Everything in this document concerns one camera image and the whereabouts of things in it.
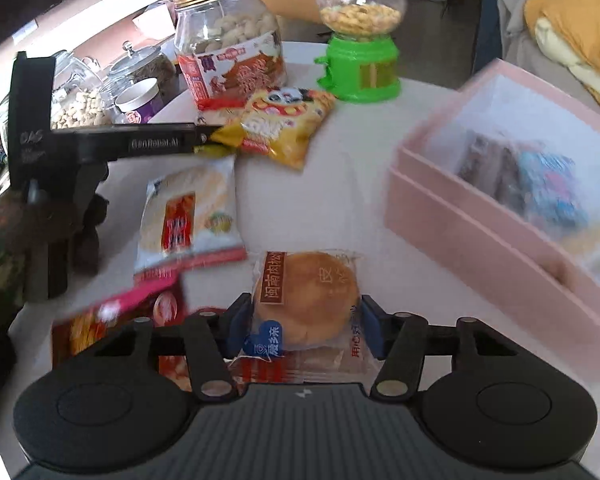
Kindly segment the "gloved hand on left gripper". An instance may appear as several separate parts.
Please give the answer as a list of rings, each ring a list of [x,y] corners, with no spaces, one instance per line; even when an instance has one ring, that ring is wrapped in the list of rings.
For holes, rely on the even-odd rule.
[[[74,270],[94,274],[99,267],[96,228],[104,222],[108,200],[96,194],[84,211],[63,200],[27,204],[18,192],[0,197],[0,390],[16,362],[9,326],[24,305],[26,281],[35,249],[67,242]]]

